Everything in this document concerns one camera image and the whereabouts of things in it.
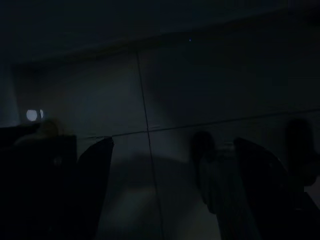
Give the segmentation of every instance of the wall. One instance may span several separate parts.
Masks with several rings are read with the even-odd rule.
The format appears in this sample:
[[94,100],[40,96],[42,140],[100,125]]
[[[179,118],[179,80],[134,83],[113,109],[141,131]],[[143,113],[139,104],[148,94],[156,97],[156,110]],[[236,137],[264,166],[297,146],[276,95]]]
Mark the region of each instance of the wall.
[[15,63],[219,24],[287,7],[279,0],[15,0],[3,17]]
[[39,108],[39,86],[36,83],[36,73],[31,69],[15,67],[13,69],[14,86],[16,91],[16,101],[21,124],[30,124],[27,118],[27,111],[36,111],[36,120],[41,121]]
[[68,133],[86,138],[146,130],[135,54],[49,67],[37,79],[45,117],[58,118]]
[[20,124],[16,91],[10,66],[0,64],[0,127]]

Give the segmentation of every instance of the floor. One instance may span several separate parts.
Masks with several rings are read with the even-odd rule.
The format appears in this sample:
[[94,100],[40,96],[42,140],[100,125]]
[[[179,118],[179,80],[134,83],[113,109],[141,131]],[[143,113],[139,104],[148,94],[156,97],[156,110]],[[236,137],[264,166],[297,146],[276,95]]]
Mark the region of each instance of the floor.
[[[320,143],[314,60],[291,57],[288,63],[285,41],[270,47],[260,37],[187,40],[42,73],[41,108],[76,133],[79,155],[113,136],[97,240],[221,239],[194,183],[189,140],[197,131],[212,133],[217,145],[251,140],[284,166],[290,119],[307,118]],[[320,206],[316,188],[306,191]]]

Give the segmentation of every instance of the light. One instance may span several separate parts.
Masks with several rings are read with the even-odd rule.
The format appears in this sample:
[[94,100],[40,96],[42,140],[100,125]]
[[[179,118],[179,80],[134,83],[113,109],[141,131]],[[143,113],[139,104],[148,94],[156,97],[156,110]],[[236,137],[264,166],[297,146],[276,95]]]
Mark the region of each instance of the light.
[[35,120],[37,120],[37,117],[38,117],[38,114],[37,114],[37,111],[36,110],[28,110],[26,111],[26,118],[33,122]]

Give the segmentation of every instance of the ceiling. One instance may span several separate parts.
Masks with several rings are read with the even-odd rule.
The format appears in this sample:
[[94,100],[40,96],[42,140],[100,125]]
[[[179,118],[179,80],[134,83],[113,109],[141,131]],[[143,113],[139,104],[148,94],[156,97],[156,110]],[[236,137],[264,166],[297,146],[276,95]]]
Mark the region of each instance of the ceiling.
[[11,0],[2,60],[27,63],[286,8],[279,0]]

